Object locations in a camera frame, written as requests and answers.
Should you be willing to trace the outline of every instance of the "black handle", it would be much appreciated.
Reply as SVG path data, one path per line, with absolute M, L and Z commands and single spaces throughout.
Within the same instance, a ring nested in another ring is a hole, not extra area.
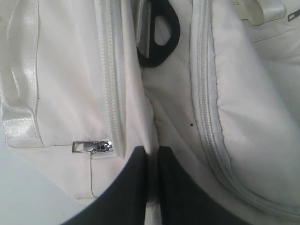
M 155 20 L 162 16 L 169 23 L 171 36 L 165 45 L 158 45 L 155 42 Z M 149 57 L 144 56 L 138 49 L 138 57 L 141 67 L 157 67 L 162 64 L 176 48 L 180 38 L 180 24 L 175 10 L 168 0 L 151 0 L 151 21 Z

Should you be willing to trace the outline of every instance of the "white zipper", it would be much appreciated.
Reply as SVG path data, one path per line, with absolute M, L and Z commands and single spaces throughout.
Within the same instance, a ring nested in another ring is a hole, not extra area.
M 292 219 L 299 220 L 300 215 L 296 207 L 288 207 L 276 204 L 274 202 L 268 201 L 246 189 L 241 183 L 235 178 L 235 175 L 229 165 L 225 164 L 223 156 L 224 154 L 218 151 L 218 147 L 215 141 L 213 126 L 211 121 L 210 113 L 210 100 L 209 100 L 209 70 L 208 70 L 208 43 L 209 43 L 209 30 L 210 28 L 210 1 L 209 0 L 194 0 L 194 7 L 201 9 L 199 15 L 194 19 L 200 20 L 197 27 L 198 33 L 195 34 L 197 40 L 197 69 L 196 72 L 197 81 L 192 82 L 194 90 L 193 98 L 194 101 L 198 101 L 199 108 L 195 110 L 196 115 L 200 115 L 197 119 L 198 126 L 202 128 L 203 132 L 201 133 L 204 150 L 207 156 L 207 159 L 210 163 L 210 166 L 218 178 L 218 180 L 230 189 L 237 196 L 242 198 L 244 201 L 250 203 L 253 206 L 256 206 L 266 212 L 288 217 Z
M 95 0 L 101 68 L 106 92 L 109 139 L 117 156 L 125 156 L 122 27 L 119 0 Z

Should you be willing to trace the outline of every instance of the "zipper pull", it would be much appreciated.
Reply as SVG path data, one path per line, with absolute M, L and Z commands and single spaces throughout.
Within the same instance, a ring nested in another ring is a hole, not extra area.
M 100 142 L 73 142 L 72 153 L 107 153 L 113 151 L 113 144 L 111 141 Z

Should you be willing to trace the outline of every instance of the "white surface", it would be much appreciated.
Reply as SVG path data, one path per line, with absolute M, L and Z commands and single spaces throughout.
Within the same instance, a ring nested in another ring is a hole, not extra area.
M 7 150 L 0 129 L 0 224 L 58 225 L 84 208 Z

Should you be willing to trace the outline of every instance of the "zipper slider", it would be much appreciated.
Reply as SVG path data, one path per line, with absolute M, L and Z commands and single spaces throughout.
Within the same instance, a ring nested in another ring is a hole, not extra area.
M 107 153 L 113 151 L 113 144 L 111 141 L 100 142 L 73 142 L 72 153 Z

